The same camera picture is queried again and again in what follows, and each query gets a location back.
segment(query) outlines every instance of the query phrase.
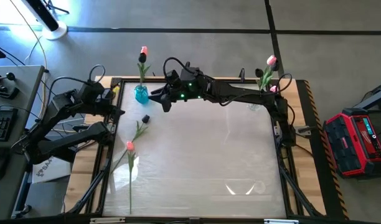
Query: gray desk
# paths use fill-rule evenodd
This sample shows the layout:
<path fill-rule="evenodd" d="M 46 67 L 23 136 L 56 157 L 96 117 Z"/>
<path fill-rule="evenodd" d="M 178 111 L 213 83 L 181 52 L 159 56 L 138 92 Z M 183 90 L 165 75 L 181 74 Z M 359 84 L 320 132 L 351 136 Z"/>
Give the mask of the gray desk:
<path fill-rule="evenodd" d="M 43 66 L 19 66 L 19 67 L 0 67 L 0 75 L 12 72 L 16 76 L 16 81 L 3 80 L 2 84 L 6 87 L 16 86 L 20 93 L 13 100 L 0 98 L 0 105 L 13 105 L 31 110 L 35 95 L 40 85 L 40 80 L 44 72 Z M 15 127 L 7 142 L 0 142 L 0 149 L 8 150 L 22 135 L 26 126 L 28 112 L 18 110 Z M 26 158 L 13 154 L 8 163 L 5 176 L 0 180 L 0 220 L 11 217 L 12 210 L 17 198 L 17 193 L 21 186 L 24 171 L 26 168 Z"/>

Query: wooden table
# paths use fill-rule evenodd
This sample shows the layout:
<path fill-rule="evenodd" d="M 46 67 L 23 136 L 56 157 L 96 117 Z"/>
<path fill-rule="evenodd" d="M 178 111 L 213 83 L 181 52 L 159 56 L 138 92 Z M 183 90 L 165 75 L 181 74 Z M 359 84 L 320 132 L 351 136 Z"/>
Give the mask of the wooden table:
<path fill-rule="evenodd" d="M 114 77 L 104 77 L 101 80 L 101 84 L 109 88 L 111 85 L 111 79 Z M 287 84 L 288 80 L 283 79 L 281 81 L 281 86 L 285 86 Z M 301 92 L 299 88 L 303 89 L 303 94 L 301 97 Z M 288 100 L 288 104 L 294 109 L 294 112 L 296 114 L 294 126 L 305 126 L 306 125 L 306 119 L 304 118 L 304 115 L 309 116 L 309 120 L 312 120 L 311 118 L 314 118 L 316 120 L 316 123 L 311 123 L 308 124 L 309 126 L 317 126 L 317 130 L 313 131 L 313 134 L 315 135 L 315 145 L 318 143 L 321 149 L 315 149 L 313 151 L 314 157 L 312 157 L 309 153 L 305 152 L 304 149 L 301 149 L 299 147 L 293 147 L 292 148 L 292 153 L 293 153 L 293 158 L 294 158 L 294 166 L 295 166 L 295 171 L 296 171 L 296 176 L 297 176 L 297 181 L 300 189 L 304 192 L 305 196 L 307 196 L 308 200 L 314 205 L 316 210 L 321 212 L 322 214 L 329 214 L 332 210 L 334 210 L 333 207 L 336 207 L 336 210 L 332 212 L 334 215 L 331 215 L 332 217 L 337 217 L 337 218 L 347 218 L 347 211 L 345 209 L 344 201 L 342 199 L 342 195 L 340 192 L 340 188 L 338 186 L 338 181 L 336 179 L 336 176 L 333 176 L 331 178 L 326 177 L 326 179 L 329 182 L 334 183 L 333 186 L 331 186 L 331 189 L 336 189 L 337 191 L 337 196 L 339 199 L 338 205 L 335 204 L 333 206 L 327 206 L 325 208 L 324 204 L 324 199 L 322 197 L 322 191 L 321 191 L 321 185 L 319 184 L 319 177 L 317 175 L 317 170 L 316 170 L 316 165 L 315 161 L 317 159 L 322 161 L 322 159 L 329 159 L 326 158 L 323 155 L 328 155 L 326 152 L 326 144 L 320 141 L 321 139 L 324 140 L 324 137 L 321 135 L 321 124 L 320 120 L 318 118 L 318 113 L 316 112 L 316 108 L 314 107 L 313 103 L 313 96 L 311 93 L 311 90 L 309 89 L 309 85 L 306 81 L 302 80 L 297 80 L 294 81 L 290 84 L 290 86 L 282 92 L 282 95 Z M 312 114 L 304 114 L 303 111 L 308 110 L 308 105 L 310 105 L 310 109 L 312 108 L 312 111 L 314 111 Z M 293 119 L 292 112 L 289 111 L 289 120 Z M 92 124 L 97 121 L 102 121 L 103 118 L 100 116 L 91 116 L 87 115 L 85 117 L 85 122 L 87 124 Z M 311 144 L 313 142 L 310 142 L 310 140 L 306 138 L 302 138 L 300 136 L 297 136 L 297 144 L 309 151 L 311 151 Z M 73 169 L 72 169 L 72 175 L 70 176 L 70 181 L 68 183 L 67 187 L 67 192 L 65 196 L 65 205 L 67 210 L 72 208 L 75 203 L 82 197 L 84 192 L 87 190 L 87 188 L 90 185 L 91 179 L 92 179 L 92 172 L 93 172 L 93 167 L 95 163 L 95 158 L 96 158 L 96 149 L 97 145 L 93 145 L 90 147 L 87 147 L 86 149 L 81 150 L 80 152 L 77 153 L 74 164 L 73 164 Z M 104 156 L 102 158 L 106 157 L 106 149 L 104 149 Z M 327 161 L 328 166 L 330 168 L 330 173 L 333 175 L 334 172 L 332 169 L 332 164 L 331 160 Z M 294 213 L 297 213 L 296 209 L 296 199 L 294 196 L 294 193 L 291 189 L 291 187 L 288 185 L 288 191 L 289 191 L 289 200 L 290 200 L 290 205 L 291 209 Z M 98 199 L 100 195 L 100 186 L 98 186 L 97 190 L 95 191 L 95 198 L 93 200 L 93 206 L 92 206 L 92 211 L 94 212 L 96 209 L 96 206 L 98 204 Z"/>

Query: desk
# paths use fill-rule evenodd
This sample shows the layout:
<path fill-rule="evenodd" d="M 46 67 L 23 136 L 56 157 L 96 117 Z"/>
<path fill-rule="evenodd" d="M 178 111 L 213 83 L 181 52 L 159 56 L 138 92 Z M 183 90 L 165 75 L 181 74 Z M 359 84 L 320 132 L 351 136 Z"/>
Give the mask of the desk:
<path fill-rule="evenodd" d="M 0 105 L 13 105 L 31 110 L 35 94 L 40 85 L 40 80 L 44 72 L 43 66 L 18 66 L 18 67 L 0 67 L 0 75 L 7 72 L 15 74 L 16 81 L 3 80 L 4 86 L 15 86 L 20 92 L 13 100 L 0 98 Z M 11 146 L 19 140 L 26 126 L 28 112 L 18 110 L 15 127 L 7 142 L 0 142 L 0 149 L 10 149 Z M 11 217 L 13 207 L 16 201 L 17 193 L 21 186 L 24 171 L 26 168 L 26 158 L 22 155 L 13 154 L 7 165 L 5 176 L 0 180 L 0 219 Z"/>
<path fill-rule="evenodd" d="M 104 87 L 110 87 L 112 78 L 114 77 L 102 78 L 101 84 Z M 115 78 L 134 79 L 136 77 Z M 281 86 L 285 86 L 287 82 L 288 80 L 282 80 Z M 338 181 L 333 171 L 333 166 L 331 161 L 327 160 L 326 155 L 328 152 L 325 149 L 326 144 L 322 142 L 321 122 L 316 113 L 312 92 L 309 89 L 308 83 L 303 80 L 293 81 L 289 88 L 283 92 L 283 96 L 294 109 L 296 114 L 295 126 L 308 125 L 317 127 L 316 130 L 312 131 L 311 140 L 301 137 L 297 138 L 298 144 L 312 151 L 314 157 L 311 157 L 307 152 L 304 152 L 298 147 L 293 147 L 291 151 L 294 157 L 298 185 L 319 212 L 334 218 L 347 218 L 347 212 L 344 201 L 342 200 Z M 291 120 L 292 118 L 291 112 L 289 111 L 289 119 Z M 86 123 L 94 123 L 97 121 L 102 121 L 102 117 L 87 115 L 85 119 Z M 90 146 L 76 155 L 65 197 L 67 208 L 71 208 L 75 205 L 91 182 L 96 149 L 97 146 Z M 288 191 L 291 209 L 294 213 L 297 213 L 297 203 L 294 193 L 290 187 L 288 187 Z M 97 188 L 93 199 L 91 209 L 93 212 L 96 210 L 99 196 L 100 186 Z"/>

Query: gray concrete floor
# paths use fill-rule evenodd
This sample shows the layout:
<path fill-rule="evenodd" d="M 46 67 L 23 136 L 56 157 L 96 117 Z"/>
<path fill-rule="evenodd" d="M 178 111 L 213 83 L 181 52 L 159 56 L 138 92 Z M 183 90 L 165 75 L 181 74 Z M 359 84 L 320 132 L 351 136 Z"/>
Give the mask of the gray concrete floor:
<path fill-rule="evenodd" d="M 15 2 L 26 10 L 20 1 Z M 57 12 L 55 16 L 74 27 L 268 29 L 263 0 L 54 3 L 70 11 L 69 15 Z M 381 30 L 381 0 L 271 0 L 271 5 L 276 28 L 281 30 Z M 13 10 L 9 1 L 0 1 L 0 24 L 23 24 L 15 11 L 5 16 L 7 10 Z M 31 14 L 25 16 L 37 24 Z M 9 27 L 10 31 L 0 31 L 0 46 L 23 60 L 35 38 L 26 26 Z M 50 80 L 59 76 L 86 79 L 97 63 L 106 67 L 108 75 L 135 75 L 142 45 L 149 47 L 148 63 L 156 75 L 162 74 L 163 60 L 175 56 L 215 77 L 236 77 L 242 67 L 247 77 L 253 77 L 254 69 L 264 67 L 273 53 L 269 34 L 70 32 L 57 41 L 41 39 L 41 43 L 52 74 Z M 279 35 L 278 43 L 285 71 L 310 82 L 321 120 L 356 104 L 366 91 L 381 84 L 381 36 Z M 39 47 L 28 63 L 43 64 Z M 11 62 L 0 59 L 0 65 Z M 169 66 L 178 68 L 174 63 Z M 62 81 L 54 91 L 78 87 L 78 83 Z M 38 113 L 39 106 L 36 101 L 33 112 Z M 341 187 L 351 219 L 381 222 L 381 179 L 341 180 Z M 50 184 L 46 188 L 59 197 L 62 193 L 57 191 L 64 189 Z M 44 205 L 38 205 L 39 211 L 44 211 L 39 215 L 50 215 L 41 209 Z"/>

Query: yellow and black hazard tape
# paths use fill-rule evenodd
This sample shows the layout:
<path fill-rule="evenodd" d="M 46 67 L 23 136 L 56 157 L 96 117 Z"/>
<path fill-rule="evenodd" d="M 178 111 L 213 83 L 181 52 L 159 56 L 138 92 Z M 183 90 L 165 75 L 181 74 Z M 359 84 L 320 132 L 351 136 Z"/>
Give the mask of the yellow and black hazard tape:
<path fill-rule="evenodd" d="M 335 185 L 335 188 L 337 190 L 337 194 L 339 196 L 340 204 L 341 204 L 341 207 L 342 207 L 342 212 L 343 212 L 345 218 L 347 220 L 349 220 L 348 212 L 347 212 L 347 209 L 346 209 L 346 204 L 345 204 L 344 199 L 342 197 L 339 180 L 337 179 L 337 176 L 336 176 L 336 169 L 334 168 L 334 161 L 332 159 L 332 154 L 330 152 L 330 149 L 327 146 L 326 135 L 323 133 L 323 127 L 321 125 L 321 120 L 319 119 L 319 116 L 318 116 L 318 110 L 316 109 L 316 106 L 315 106 L 315 101 L 314 101 L 313 93 L 312 93 L 312 91 L 311 91 L 311 89 L 309 87 L 309 83 L 307 81 L 304 81 L 304 82 L 305 82 L 305 85 L 306 85 L 306 88 L 307 88 L 307 93 L 308 93 L 309 100 L 311 101 L 311 105 L 313 107 L 313 111 L 314 111 L 314 115 L 315 115 L 315 120 L 316 120 L 316 127 L 317 127 L 317 129 L 318 129 L 318 131 L 319 131 L 319 133 L 321 135 L 322 145 L 325 148 L 326 159 L 327 159 L 327 162 L 329 163 L 329 168 L 330 168 L 332 176 L 333 176 L 334 185 Z"/>

